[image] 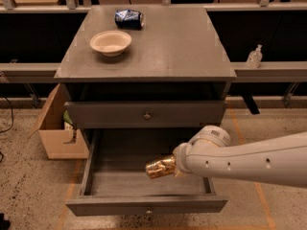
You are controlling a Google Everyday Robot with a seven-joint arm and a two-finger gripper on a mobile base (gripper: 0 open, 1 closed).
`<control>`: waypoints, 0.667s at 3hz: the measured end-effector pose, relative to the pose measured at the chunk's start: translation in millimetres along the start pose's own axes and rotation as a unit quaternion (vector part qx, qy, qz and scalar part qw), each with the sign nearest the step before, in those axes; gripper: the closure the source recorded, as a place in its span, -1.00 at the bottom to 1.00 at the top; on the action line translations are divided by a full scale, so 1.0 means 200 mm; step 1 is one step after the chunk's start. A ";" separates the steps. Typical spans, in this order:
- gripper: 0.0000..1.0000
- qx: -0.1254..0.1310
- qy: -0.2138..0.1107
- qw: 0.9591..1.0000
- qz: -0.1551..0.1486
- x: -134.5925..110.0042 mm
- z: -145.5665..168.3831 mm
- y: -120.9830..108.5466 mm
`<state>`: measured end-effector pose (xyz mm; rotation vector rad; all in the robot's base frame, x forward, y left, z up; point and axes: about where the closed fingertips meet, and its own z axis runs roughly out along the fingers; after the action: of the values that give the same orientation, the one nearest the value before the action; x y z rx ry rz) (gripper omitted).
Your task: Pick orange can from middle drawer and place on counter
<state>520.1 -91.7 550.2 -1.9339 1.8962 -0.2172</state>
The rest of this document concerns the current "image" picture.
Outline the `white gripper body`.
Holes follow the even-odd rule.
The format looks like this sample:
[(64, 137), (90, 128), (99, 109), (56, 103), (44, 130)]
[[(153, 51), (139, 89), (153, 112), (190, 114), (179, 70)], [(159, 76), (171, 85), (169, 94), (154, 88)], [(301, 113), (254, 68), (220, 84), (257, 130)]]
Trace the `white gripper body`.
[(176, 162), (175, 177), (184, 176), (191, 172), (186, 166), (187, 154), (189, 153), (191, 148), (191, 144), (182, 143), (174, 149), (173, 154), (175, 156)]

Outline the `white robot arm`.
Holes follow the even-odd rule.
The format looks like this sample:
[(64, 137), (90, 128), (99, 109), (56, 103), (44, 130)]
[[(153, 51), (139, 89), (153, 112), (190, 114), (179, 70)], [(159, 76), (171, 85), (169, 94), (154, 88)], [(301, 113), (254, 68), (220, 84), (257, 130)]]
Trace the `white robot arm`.
[(201, 177), (307, 187), (306, 132), (240, 146), (229, 143), (224, 129), (205, 126), (176, 147), (176, 170)]

